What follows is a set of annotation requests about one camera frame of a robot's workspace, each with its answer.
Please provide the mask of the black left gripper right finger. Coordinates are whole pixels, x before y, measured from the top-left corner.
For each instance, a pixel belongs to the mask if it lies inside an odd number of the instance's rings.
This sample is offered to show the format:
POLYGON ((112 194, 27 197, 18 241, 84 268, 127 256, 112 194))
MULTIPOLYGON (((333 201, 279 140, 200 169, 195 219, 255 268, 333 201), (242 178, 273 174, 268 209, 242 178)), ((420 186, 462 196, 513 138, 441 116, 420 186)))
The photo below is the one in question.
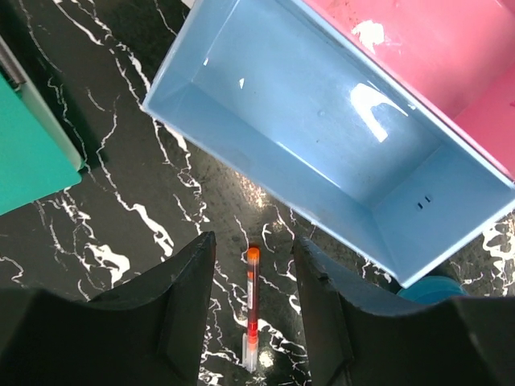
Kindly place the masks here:
POLYGON ((401 298, 295 240, 299 301, 315 385, 511 385, 514 300, 401 298))

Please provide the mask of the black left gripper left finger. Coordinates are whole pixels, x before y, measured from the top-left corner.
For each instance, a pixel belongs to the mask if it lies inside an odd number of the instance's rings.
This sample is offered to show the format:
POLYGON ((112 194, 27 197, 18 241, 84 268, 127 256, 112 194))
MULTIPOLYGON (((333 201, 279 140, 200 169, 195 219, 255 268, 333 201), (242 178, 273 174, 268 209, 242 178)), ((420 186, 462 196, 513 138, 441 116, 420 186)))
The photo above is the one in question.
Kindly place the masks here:
POLYGON ((45 289, 1 292, 4 385, 194 385, 216 237, 88 302, 45 289))

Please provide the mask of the light blue bin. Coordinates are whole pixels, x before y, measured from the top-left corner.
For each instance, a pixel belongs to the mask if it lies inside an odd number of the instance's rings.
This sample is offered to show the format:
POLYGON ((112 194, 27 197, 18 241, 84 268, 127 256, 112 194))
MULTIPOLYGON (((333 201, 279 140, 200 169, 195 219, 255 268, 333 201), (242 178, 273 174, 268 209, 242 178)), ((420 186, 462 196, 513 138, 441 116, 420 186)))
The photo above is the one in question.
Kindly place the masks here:
POLYGON ((302 1, 198 1, 145 110, 407 287, 514 207, 477 150, 302 1))

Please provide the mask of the pink bin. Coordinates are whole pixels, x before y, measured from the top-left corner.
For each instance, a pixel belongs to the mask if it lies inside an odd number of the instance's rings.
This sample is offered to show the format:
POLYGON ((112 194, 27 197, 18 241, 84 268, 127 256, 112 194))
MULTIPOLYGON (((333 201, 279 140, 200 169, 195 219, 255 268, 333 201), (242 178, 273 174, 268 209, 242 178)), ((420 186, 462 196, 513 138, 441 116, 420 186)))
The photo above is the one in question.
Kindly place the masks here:
POLYGON ((512 1, 308 4, 513 178, 512 1))

